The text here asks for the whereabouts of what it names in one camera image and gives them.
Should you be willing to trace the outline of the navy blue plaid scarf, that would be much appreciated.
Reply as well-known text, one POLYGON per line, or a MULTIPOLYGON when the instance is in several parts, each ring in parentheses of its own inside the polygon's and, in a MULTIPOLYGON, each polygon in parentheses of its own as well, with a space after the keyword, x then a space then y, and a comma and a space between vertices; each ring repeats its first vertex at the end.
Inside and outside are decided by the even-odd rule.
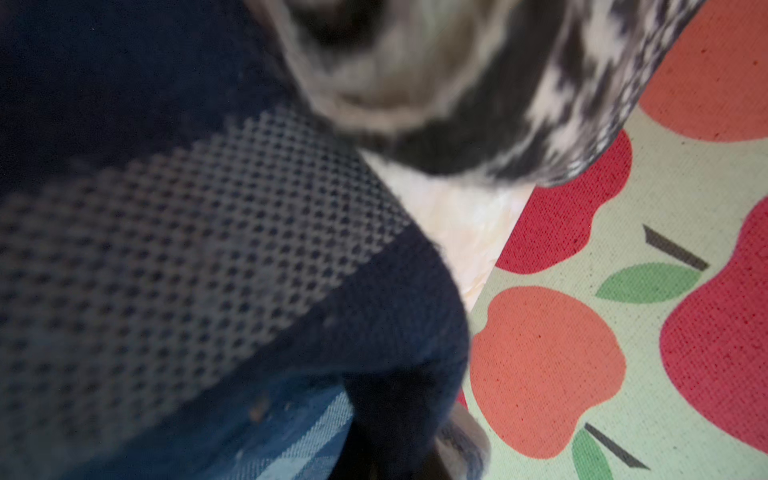
POLYGON ((241 1, 1 5, 5 479, 479 479, 465 309, 241 1))

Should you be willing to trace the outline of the black white houndstooth scarf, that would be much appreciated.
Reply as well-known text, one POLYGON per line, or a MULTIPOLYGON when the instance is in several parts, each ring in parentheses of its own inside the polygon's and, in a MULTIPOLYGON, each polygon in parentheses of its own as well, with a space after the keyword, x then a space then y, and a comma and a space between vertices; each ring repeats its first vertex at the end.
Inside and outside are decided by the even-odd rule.
POLYGON ((609 148, 697 1, 251 1, 312 114, 428 176, 559 186, 609 148))

